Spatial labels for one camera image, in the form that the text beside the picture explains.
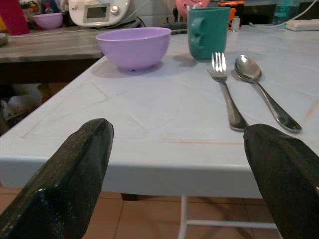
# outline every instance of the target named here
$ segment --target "white metal bar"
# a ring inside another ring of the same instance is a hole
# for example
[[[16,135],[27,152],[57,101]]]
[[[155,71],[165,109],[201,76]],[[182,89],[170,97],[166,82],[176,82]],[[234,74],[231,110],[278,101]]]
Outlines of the white metal bar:
[[[186,237],[187,217],[187,196],[182,196],[180,203],[180,226],[177,239],[185,239]]]
[[[211,221],[211,220],[187,220],[186,223],[188,225],[197,225],[197,226],[277,229],[274,223],[230,222],[230,221]]]

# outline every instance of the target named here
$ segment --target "fork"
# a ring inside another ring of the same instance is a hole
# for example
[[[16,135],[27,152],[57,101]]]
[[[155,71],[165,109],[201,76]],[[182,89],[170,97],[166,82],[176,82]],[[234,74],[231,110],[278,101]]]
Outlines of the fork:
[[[234,131],[244,131],[244,129],[248,126],[244,117],[241,115],[239,110],[237,109],[233,99],[230,96],[226,80],[226,59],[224,53],[215,52],[211,54],[211,62],[212,69],[207,69],[210,76],[213,80],[220,83],[220,87],[222,89],[223,95],[226,100],[227,105],[227,113],[230,128]]]

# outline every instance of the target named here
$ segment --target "green mug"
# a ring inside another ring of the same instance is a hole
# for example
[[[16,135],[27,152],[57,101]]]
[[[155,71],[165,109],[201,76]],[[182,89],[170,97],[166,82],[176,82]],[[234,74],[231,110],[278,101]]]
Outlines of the green mug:
[[[230,7],[195,8],[188,11],[188,45],[196,60],[210,60],[212,52],[226,48]]]

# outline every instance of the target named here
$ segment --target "purple bowl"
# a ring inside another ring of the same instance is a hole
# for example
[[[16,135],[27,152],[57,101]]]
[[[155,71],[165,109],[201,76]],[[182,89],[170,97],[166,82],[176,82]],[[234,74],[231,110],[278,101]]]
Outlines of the purple bowl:
[[[141,27],[105,32],[96,39],[109,61],[121,68],[137,70],[160,62],[170,34],[168,28]]]
[[[44,29],[55,29],[62,25],[62,13],[49,13],[33,16],[34,21]]]

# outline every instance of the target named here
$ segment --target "countertop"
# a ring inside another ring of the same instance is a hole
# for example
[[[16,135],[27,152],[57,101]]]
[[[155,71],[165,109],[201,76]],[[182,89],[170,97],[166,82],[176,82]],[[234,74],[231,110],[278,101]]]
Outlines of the countertop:
[[[137,19],[117,29],[139,24]],[[74,26],[10,36],[8,44],[0,47],[0,63],[101,58],[95,36],[109,30],[112,29]]]
[[[319,31],[243,27],[228,32],[227,84],[249,124],[285,133],[260,95],[234,74],[241,54],[263,71],[261,84],[303,127],[294,137],[319,154]],[[0,180],[21,187],[84,122],[115,129],[103,191],[146,195],[260,198],[243,133],[229,128],[220,86],[173,35],[160,64],[121,70],[101,58],[0,138]]]

